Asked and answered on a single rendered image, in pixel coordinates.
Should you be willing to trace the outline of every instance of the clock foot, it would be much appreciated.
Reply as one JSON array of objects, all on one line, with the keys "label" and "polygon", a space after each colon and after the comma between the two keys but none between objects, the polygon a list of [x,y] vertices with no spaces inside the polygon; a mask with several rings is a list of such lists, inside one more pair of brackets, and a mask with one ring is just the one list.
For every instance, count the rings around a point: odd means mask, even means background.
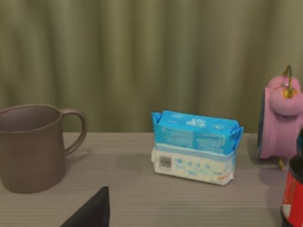
[{"label": "clock foot", "polygon": [[283,163],[282,158],[279,158],[279,168],[280,168],[281,171],[283,171],[284,163]]}]

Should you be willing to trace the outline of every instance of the red bottle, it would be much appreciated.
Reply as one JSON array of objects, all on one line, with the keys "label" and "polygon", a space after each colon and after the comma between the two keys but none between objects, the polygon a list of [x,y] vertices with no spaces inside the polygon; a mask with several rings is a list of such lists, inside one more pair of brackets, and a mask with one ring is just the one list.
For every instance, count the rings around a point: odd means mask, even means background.
[{"label": "red bottle", "polygon": [[299,155],[289,161],[281,216],[282,227],[303,227],[303,159]]}]

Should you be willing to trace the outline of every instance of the curtain fold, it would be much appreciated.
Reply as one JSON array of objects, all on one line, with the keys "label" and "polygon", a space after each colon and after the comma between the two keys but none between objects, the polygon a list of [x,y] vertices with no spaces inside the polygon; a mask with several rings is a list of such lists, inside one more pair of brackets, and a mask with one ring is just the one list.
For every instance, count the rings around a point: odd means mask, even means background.
[{"label": "curtain fold", "polygon": [[[0,0],[0,108],[79,108],[90,131],[151,131],[151,111],[237,119],[303,76],[297,0]],[[68,131],[79,123],[67,119]]]}]

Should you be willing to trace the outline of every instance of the wet wipes package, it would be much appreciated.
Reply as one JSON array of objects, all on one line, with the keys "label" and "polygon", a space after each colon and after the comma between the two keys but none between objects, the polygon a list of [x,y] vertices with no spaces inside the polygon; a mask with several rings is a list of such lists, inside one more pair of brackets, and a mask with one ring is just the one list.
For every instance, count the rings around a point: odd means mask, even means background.
[{"label": "wet wipes package", "polygon": [[152,122],[156,173],[220,185],[233,179],[243,134],[237,121],[163,111]]}]

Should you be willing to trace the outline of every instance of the wooden tabletop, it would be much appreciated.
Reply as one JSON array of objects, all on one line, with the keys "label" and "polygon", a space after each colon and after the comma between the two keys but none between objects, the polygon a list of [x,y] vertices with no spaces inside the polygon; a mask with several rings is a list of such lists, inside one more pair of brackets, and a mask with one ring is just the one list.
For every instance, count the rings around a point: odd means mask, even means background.
[{"label": "wooden tabletop", "polygon": [[[77,134],[65,134],[66,144]],[[277,227],[285,174],[258,162],[255,134],[238,149],[227,186],[154,173],[151,133],[89,133],[67,157],[61,183],[38,194],[0,184],[0,227],[58,227],[102,186],[109,186],[111,227]]]}]

